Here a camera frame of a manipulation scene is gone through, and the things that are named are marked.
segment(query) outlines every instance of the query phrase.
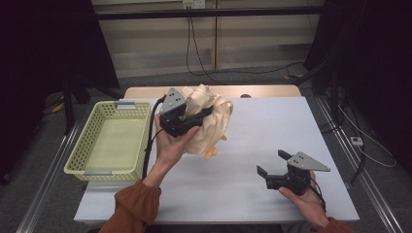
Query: gray floor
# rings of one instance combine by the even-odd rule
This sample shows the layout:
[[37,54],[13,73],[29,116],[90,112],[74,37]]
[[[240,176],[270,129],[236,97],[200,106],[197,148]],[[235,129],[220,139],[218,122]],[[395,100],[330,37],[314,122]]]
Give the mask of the gray floor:
[[[236,69],[235,71],[261,72],[267,70],[275,70],[280,66],[264,66]],[[303,74],[304,68],[300,65],[294,65],[279,72],[266,73],[260,75],[252,75],[245,73],[220,73],[211,75],[213,79],[227,84],[279,84],[288,83],[284,79],[287,73]],[[207,77],[197,77],[189,73],[163,74],[155,76],[145,76],[138,78],[122,78],[120,79],[121,90],[125,92],[127,88],[135,85],[184,85],[184,84],[216,84]],[[320,99],[326,97],[313,96],[310,89],[310,82],[299,87],[302,94],[306,97],[308,104],[314,114],[316,122],[319,125],[328,122],[325,113],[319,104]],[[106,99],[99,92],[91,90],[93,101]],[[55,95],[49,96],[45,102],[50,102],[55,98]],[[74,103],[76,117],[79,117],[81,109],[86,108],[85,105]],[[361,115],[358,115],[361,122],[361,128],[370,135],[373,135],[373,130],[367,125],[367,121],[363,120]],[[7,186],[0,187],[0,229],[1,232],[16,232],[17,228],[24,217],[31,201],[35,197],[38,187],[42,184],[42,180],[48,168],[52,164],[56,152],[58,151],[62,140],[64,140],[65,118],[64,112],[44,116],[38,132],[31,144],[27,147],[25,155],[21,158],[16,168],[11,174],[12,182]],[[351,136],[352,128],[348,121],[343,124],[343,131]],[[339,169],[344,182],[347,182],[354,174],[354,168],[348,159],[347,154],[342,149],[334,132],[324,134],[326,144],[330,153]],[[366,152],[373,155],[377,159],[390,163],[390,157],[381,150],[378,146],[370,141],[366,141]],[[407,174],[400,166],[394,168],[385,168],[377,165],[370,160],[367,160],[365,170],[370,175],[377,189],[381,193],[383,199],[388,204],[389,210],[393,212],[395,218],[403,232],[412,230],[412,202],[410,202],[410,193],[412,193],[411,175]],[[44,203],[44,208],[38,219],[34,219],[35,227],[31,229],[33,232],[87,232],[95,226],[88,226],[82,223],[73,221],[77,205],[79,204],[83,188],[86,183],[77,181],[72,176],[67,176],[63,171],[57,172],[57,179],[51,189],[49,199]],[[349,193],[355,203],[357,211],[360,214],[360,220],[349,222],[348,224],[357,232],[401,232],[399,230],[391,231],[390,227],[386,226],[382,220],[379,208],[374,204],[373,198],[370,197],[368,189],[363,185],[361,180],[356,181],[354,186],[349,188]],[[220,232],[277,232],[275,226],[245,226],[242,229],[233,231],[233,227],[222,228]],[[193,228],[179,228],[178,232],[193,232]],[[163,228],[162,232],[177,232],[174,228]]]

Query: green plastic basket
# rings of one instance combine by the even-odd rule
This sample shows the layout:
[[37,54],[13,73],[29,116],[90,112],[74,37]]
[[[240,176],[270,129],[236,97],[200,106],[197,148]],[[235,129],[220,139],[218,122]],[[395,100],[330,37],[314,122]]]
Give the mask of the green plastic basket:
[[150,115],[150,103],[96,103],[64,172],[81,181],[137,181],[142,176]]

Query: wall outlet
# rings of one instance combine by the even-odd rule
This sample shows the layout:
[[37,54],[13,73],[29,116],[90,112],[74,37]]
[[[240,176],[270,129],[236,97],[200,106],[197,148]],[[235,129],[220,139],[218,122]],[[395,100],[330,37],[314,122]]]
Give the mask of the wall outlet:
[[193,0],[183,0],[183,9],[193,9]]
[[363,141],[361,140],[361,137],[351,137],[351,142],[352,145],[361,147],[363,146]]
[[193,8],[194,9],[205,9],[206,8],[205,0],[193,0]]

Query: sleeve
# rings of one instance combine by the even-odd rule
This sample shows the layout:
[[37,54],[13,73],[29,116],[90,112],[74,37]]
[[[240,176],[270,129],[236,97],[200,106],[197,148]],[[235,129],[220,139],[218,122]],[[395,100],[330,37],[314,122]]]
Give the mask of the sleeve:
[[147,187],[142,180],[122,189],[115,195],[115,212],[100,233],[144,232],[144,226],[155,221],[160,194],[160,188]]
[[335,218],[329,218],[329,224],[321,231],[314,231],[317,233],[355,233],[349,226],[337,221]]

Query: white tabletop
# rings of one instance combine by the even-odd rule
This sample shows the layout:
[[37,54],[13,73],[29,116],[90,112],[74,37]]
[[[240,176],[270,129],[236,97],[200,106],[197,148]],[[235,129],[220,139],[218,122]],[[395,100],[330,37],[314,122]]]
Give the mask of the white tabletop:
[[[303,151],[330,172],[316,172],[328,216],[357,220],[358,213],[330,156],[304,97],[234,98],[227,141],[217,143],[210,160],[185,154],[163,181],[156,223],[286,223],[303,220],[295,206],[277,190],[266,189],[257,165],[269,174],[284,175],[286,161],[278,150]],[[150,167],[154,163],[153,147]],[[89,183],[76,221],[107,220],[114,194],[130,183]]]

